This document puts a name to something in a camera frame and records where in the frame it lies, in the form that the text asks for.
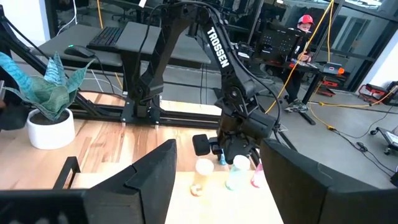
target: black stand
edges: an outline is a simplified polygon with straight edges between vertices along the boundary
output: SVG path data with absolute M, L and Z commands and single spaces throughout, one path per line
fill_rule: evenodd
M 391 142 L 390 139 L 387 137 L 387 133 L 391 133 L 390 131 L 384 129 L 384 128 L 380 128 L 377 127 L 375 130 L 371 131 L 370 134 L 371 135 L 375 135 L 378 132 L 381 133 L 381 135 L 383 136 L 383 138 L 387 141 L 388 146 L 385 148 L 384 153 L 385 155 L 389 155 L 391 153 L 391 149 L 398 151 L 398 144 L 395 144 L 394 142 Z
M 310 100 L 312 93 L 315 91 L 315 89 L 317 88 L 318 83 L 322 80 L 323 75 L 322 74 L 315 74 L 315 77 L 313 78 L 302 102 L 303 104 L 307 104 L 308 101 Z M 308 123 L 310 123 L 311 125 L 316 125 L 316 122 L 309 117 L 309 115 L 307 113 L 299 113 L 301 115 L 301 117 L 303 117 Z
M 80 167 L 79 167 L 79 162 L 77 161 L 76 156 L 70 156 L 66 159 L 65 163 L 63 164 L 63 167 L 61 169 L 60 174 L 58 175 L 57 180 L 55 181 L 54 190 L 60 190 L 63 189 L 65 186 L 69 173 L 72 170 L 72 176 L 70 177 L 69 184 L 67 189 L 70 189 L 72 186 L 72 182 L 76 176 L 77 173 L 80 173 Z

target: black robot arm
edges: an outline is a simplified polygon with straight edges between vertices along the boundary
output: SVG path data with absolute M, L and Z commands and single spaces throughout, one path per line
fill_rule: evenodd
M 217 146 L 214 143 L 212 146 L 224 150 L 228 163 L 238 154 L 249 154 L 253 145 L 271 135 L 276 120 L 259 109 L 256 83 L 239 61 L 219 12 L 203 2 L 184 1 L 163 5 L 160 16 L 161 32 L 148 68 L 141 76 L 133 77 L 128 85 L 135 116 L 148 116 L 154 97 L 163 92 L 163 73 L 179 36 L 195 22 L 206 34 L 221 72 L 222 113 Z M 210 152 L 207 148 L 208 152 L 195 150 L 200 156 Z
M 162 29 L 148 68 L 141 76 L 134 76 L 129 84 L 129 97 L 137 105 L 135 112 L 138 117 L 146 116 L 151 99 L 163 92 L 163 73 L 173 49 L 180 34 L 194 22 L 207 34 L 208 43 L 212 45 L 212 52 L 218 59 L 224 100 L 228 100 L 243 115 L 248 115 L 257 108 L 258 104 L 253 98 L 256 94 L 254 80 L 239 66 L 223 21 L 216 14 L 218 11 L 212 12 L 209 8 L 211 6 L 199 5 L 201 3 L 178 2 L 161 9 Z

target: blue-green plant leaf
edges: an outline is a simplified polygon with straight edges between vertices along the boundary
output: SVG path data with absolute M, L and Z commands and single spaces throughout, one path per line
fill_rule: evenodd
M 65 86 L 56 86 L 51 92 L 48 101 L 40 104 L 33 103 L 37 109 L 48 119 L 55 121 L 58 119 L 64 109 L 63 106 L 70 101 L 68 90 Z
M 73 72 L 72 76 L 66 79 L 59 54 L 56 53 L 49 60 L 44 77 L 31 77 L 26 75 L 8 55 L 0 52 L 0 66 L 10 73 L 20 88 L 20 91 L 14 88 L 6 88 L 6 90 L 34 105 L 52 121 L 59 119 L 61 113 L 73 103 L 77 89 L 83 83 L 87 68 L 93 61 L 86 67 Z
M 44 79 L 56 85 L 66 85 L 67 78 L 65 70 L 61 62 L 60 55 L 56 52 L 53 58 L 50 58 L 47 70 L 45 71 Z
M 0 66 L 15 80 L 24 96 L 34 101 L 38 100 L 32 89 L 31 77 L 26 75 L 12 58 L 2 52 L 0 52 Z
M 37 103 L 44 103 L 49 100 L 53 89 L 57 86 L 55 83 L 48 82 L 43 77 L 32 77 L 32 89 L 37 97 Z
M 67 81 L 67 88 L 68 88 L 68 93 L 71 93 L 75 90 L 77 90 L 77 88 L 79 88 L 79 86 L 83 83 L 83 80 L 86 76 L 86 72 L 87 72 L 87 68 L 91 65 L 91 63 L 93 63 L 95 61 L 92 60 L 90 61 L 86 67 L 84 68 L 80 68 L 76 71 L 73 72 L 72 76 L 68 79 Z

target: wall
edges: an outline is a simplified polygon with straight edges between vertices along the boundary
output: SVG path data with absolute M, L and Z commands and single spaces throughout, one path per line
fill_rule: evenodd
M 390 82 L 398 81 L 397 58 L 398 31 L 382 51 L 361 85 L 370 83 L 376 86 L 387 87 Z
M 50 40 L 44 0 L 0 0 L 11 23 L 35 45 Z M 31 47 L 20 35 L 17 37 Z

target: small cup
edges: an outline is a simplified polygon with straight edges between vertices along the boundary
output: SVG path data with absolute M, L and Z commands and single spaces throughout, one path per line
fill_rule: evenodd
M 210 175 L 213 173 L 214 164 L 209 159 L 198 159 L 195 165 L 195 176 L 191 185 L 191 194 L 199 197 L 205 193 Z
M 234 158 L 234 164 L 229 171 L 228 180 L 225 186 L 230 190 L 238 190 L 245 183 L 246 171 L 250 169 L 250 160 L 246 156 L 237 155 Z

